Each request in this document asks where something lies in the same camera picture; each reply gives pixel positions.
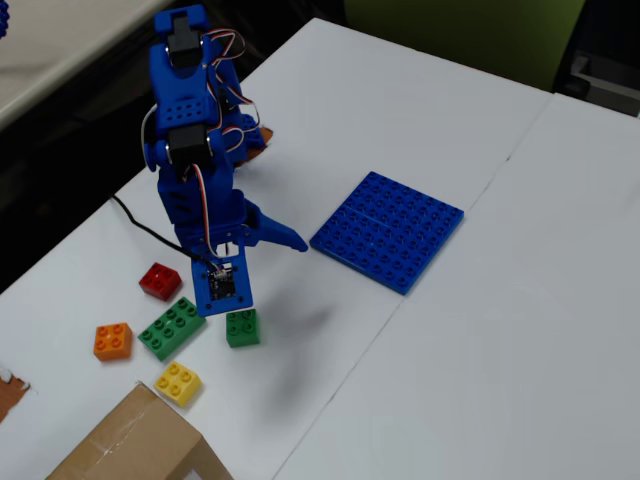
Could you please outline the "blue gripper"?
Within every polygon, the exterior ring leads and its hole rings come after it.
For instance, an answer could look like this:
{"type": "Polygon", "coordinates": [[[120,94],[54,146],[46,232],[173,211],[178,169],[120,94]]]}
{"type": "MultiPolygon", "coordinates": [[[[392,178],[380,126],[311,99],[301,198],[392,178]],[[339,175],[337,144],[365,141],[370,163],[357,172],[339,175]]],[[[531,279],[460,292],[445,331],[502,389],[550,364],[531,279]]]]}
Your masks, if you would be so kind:
{"type": "Polygon", "coordinates": [[[180,246],[199,261],[220,261],[222,244],[254,247],[260,241],[299,252],[307,243],[266,215],[234,187],[234,164],[159,167],[158,193],[180,246]]]}

